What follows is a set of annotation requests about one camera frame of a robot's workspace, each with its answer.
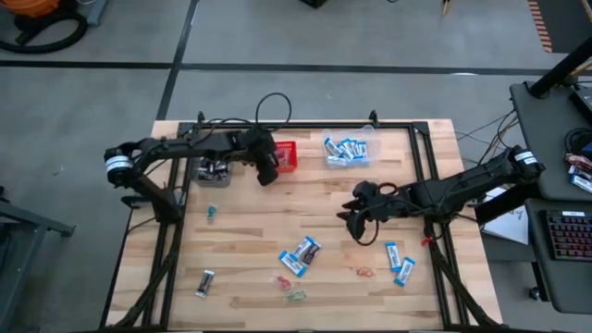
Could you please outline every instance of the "black hose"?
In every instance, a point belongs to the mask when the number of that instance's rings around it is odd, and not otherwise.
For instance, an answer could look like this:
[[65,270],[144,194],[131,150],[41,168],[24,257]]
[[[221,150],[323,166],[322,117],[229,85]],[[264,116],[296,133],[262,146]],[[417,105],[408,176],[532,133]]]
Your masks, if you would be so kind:
[[[24,45],[32,38],[34,38],[37,34],[41,31],[47,29],[48,27],[56,24],[57,22],[73,19],[78,22],[78,27],[72,34],[68,37],[64,38],[61,41],[49,43],[45,45],[34,45],[34,46],[27,46]],[[0,41],[0,49],[6,50],[13,53],[18,54],[26,54],[26,55],[40,55],[46,53],[52,53],[55,51],[59,51],[65,49],[75,43],[77,43],[86,33],[89,25],[86,21],[86,18],[81,14],[75,11],[69,11],[64,9],[57,9],[51,14],[48,14],[41,18],[33,18],[32,25],[29,29],[24,31],[18,38],[17,43],[20,44],[11,44]]]

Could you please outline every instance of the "keyboard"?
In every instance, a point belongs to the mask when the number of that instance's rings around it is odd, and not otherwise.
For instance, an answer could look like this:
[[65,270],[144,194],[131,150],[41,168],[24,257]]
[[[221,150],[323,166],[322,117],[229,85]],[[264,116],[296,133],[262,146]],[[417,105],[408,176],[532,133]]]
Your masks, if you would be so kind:
[[543,211],[551,258],[592,262],[592,213]]

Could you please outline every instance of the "desk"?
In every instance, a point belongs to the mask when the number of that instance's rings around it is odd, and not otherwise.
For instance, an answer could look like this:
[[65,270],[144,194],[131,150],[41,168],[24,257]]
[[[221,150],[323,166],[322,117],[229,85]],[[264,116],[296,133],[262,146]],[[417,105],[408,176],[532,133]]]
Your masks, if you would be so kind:
[[592,201],[592,194],[569,182],[568,167],[563,161],[565,134],[589,127],[569,99],[573,92],[570,88],[555,87],[548,97],[537,99],[523,84],[510,87],[526,145],[547,168],[538,179],[538,190],[544,199]]
[[592,265],[552,260],[545,238],[547,224],[539,215],[543,210],[590,211],[591,205],[528,199],[525,207],[530,221],[530,239],[544,280],[544,286],[539,287],[545,288],[557,311],[592,314],[592,302],[589,298],[592,295]]
[[[174,137],[177,121],[157,121],[153,136]],[[432,143],[442,178],[463,170],[450,120],[429,120]],[[424,221],[393,219],[382,224],[377,242],[369,247],[352,240],[344,222],[335,217],[349,201],[355,184],[363,179],[405,184],[416,181],[410,139],[406,130],[378,129],[381,155],[369,168],[328,170],[324,165],[320,129],[283,129],[276,141],[296,141],[299,155],[294,173],[280,174],[261,187],[256,171],[235,164],[225,189],[190,187],[187,215],[176,274],[169,329],[179,330],[386,330],[441,328],[438,299],[429,251],[420,245]],[[150,177],[167,181],[170,166]],[[206,207],[217,204],[213,225]],[[151,208],[133,213],[130,226],[153,215]],[[373,233],[368,225],[366,237]],[[148,224],[129,234],[118,270],[106,323],[115,324],[137,300],[147,284],[158,226]],[[483,243],[475,222],[451,225],[463,282],[477,302],[501,322]],[[293,251],[304,236],[317,239],[323,249],[300,279],[278,260],[283,250]],[[401,256],[410,256],[415,268],[404,288],[393,283],[382,242],[396,241]],[[371,278],[354,269],[368,266]],[[206,300],[195,296],[203,271],[216,272]],[[282,292],[271,282],[274,273],[298,282],[308,299],[285,305]],[[454,313],[452,291],[448,288]],[[156,297],[158,311],[161,301]]]
[[549,294],[549,300],[557,311],[574,314],[592,314],[592,306],[586,298],[586,290],[592,290],[591,266],[588,263],[572,263],[550,259],[547,241],[537,212],[543,209],[562,210],[592,202],[592,194],[572,185],[567,175],[564,137],[573,129],[589,127],[587,121],[577,111],[569,96],[571,88],[554,87],[549,95],[537,99],[528,93],[524,84],[513,84],[510,93],[516,114],[528,148],[542,162],[547,170],[537,183],[538,195],[543,200],[527,200],[527,214],[530,221],[531,241],[533,243],[536,265],[535,275]]

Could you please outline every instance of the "white paper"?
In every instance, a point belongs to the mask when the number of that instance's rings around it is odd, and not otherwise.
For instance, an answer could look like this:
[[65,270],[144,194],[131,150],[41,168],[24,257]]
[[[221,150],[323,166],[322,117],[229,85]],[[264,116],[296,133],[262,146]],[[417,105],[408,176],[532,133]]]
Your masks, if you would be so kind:
[[[506,190],[496,188],[487,193],[485,201],[489,201]],[[528,216],[524,206],[520,206],[498,218],[485,224],[483,232],[490,235],[502,237],[509,241],[517,241],[528,245]]]

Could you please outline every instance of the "black floor stripe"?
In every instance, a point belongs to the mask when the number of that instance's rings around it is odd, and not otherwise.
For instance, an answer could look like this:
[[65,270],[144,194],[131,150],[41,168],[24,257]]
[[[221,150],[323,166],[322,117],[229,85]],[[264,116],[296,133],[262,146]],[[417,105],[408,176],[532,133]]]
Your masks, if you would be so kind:
[[156,114],[156,120],[165,120],[167,118],[168,107],[170,106],[170,100],[173,97],[173,91],[175,90],[175,84],[177,83],[177,77],[179,76],[179,68],[183,56],[185,56],[185,49],[187,48],[187,42],[191,34],[191,27],[193,26],[193,19],[197,12],[197,4],[200,0],[191,0],[189,10],[187,11],[187,17],[183,24],[183,31],[179,38],[179,44],[177,45],[177,51],[175,52],[175,58],[173,59],[173,68],[168,73],[168,79],[166,80],[165,91],[163,97],[160,100],[160,106],[158,106],[158,113]]
[[396,66],[267,65],[267,64],[181,64],[181,70],[252,71],[252,72],[321,72],[376,74],[475,74],[506,76],[542,76],[547,68],[432,68]]
[[0,68],[170,69],[171,63],[0,60]]

